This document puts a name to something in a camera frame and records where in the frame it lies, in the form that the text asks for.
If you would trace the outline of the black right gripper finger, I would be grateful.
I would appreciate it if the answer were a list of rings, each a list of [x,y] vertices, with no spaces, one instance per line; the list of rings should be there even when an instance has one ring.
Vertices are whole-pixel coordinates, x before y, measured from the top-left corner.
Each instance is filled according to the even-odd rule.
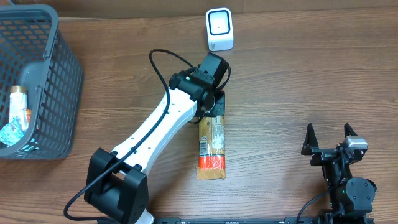
[[[345,137],[357,136],[356,132],[353,130],[353,128],[350,126],[349,123],[346,123],[344,125],[344,132],[345,132]]]
[[[304,144],[301,150],[301,155],[309,156],[314,154],[314,150],[318,150],[319,145],[315,135],[315,130],[312,123],[307,125],[307,132],[304,140]]]

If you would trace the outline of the orange long noodle packet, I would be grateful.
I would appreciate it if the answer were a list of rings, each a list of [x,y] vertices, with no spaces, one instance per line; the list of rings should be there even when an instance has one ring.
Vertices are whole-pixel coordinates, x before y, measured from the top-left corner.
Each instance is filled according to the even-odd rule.
[[[224,116],[204,117],[199,123],[198,180],[226,178]]]

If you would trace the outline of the white tube with gold cap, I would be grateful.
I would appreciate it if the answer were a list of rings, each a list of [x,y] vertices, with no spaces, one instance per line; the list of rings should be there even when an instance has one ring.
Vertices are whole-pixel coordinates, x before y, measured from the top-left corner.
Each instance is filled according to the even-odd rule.
[[[16,120],[23,131],[29,127],[27,114],[27,90],[23,86],[14,85],[9,95],[9,122]]]

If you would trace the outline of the teal snack packet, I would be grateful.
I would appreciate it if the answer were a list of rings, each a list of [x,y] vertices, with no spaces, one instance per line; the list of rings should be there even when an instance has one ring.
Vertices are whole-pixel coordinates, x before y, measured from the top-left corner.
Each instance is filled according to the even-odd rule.
[[[10,122],[1,129],[1,142],[7,146],[13,146],[25,135],[25,131],[17,120]]]

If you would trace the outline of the small orange sachet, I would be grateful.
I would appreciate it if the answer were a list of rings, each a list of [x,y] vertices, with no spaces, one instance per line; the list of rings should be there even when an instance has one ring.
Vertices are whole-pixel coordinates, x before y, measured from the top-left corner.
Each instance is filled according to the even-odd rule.
[[[24,112],[24,129],[27,130],[29,128],[32,110],[25,108],[22,111]]]

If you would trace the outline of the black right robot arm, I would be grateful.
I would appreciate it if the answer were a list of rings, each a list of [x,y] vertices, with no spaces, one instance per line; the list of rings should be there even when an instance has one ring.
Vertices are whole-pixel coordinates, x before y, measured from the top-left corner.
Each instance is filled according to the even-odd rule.
[[[355,133],[352,127],[344,125],[345,138],[334,149],[322,149],[318,145],[312,124],[307,125],[307,132],[301,154],[311,156],[310,164],[322,168],[327,190],[308,201],[296,216],[300,223],[373,223],[366,215],[372,211],[376,184],[362,177],[351,174],[350,165],[362,160],[368,150],[368,143]],[[329,196],[330,209],[322,210],[314,218],[304,219],[305,209],[316,200]]]

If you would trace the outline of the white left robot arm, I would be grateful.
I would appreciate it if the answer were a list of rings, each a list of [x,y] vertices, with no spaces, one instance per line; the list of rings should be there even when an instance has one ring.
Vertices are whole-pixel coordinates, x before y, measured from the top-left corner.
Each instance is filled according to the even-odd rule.
[[[102,148],[91,156],[84,200],[103,216],[98,223],[153,223],[147,211],[147,176],[166,145],[194,117],[213,111],[223,94],[223,77],[230,70],[212,72],[193,67],[173,74],[165,95],[141,126],[111,152]]]

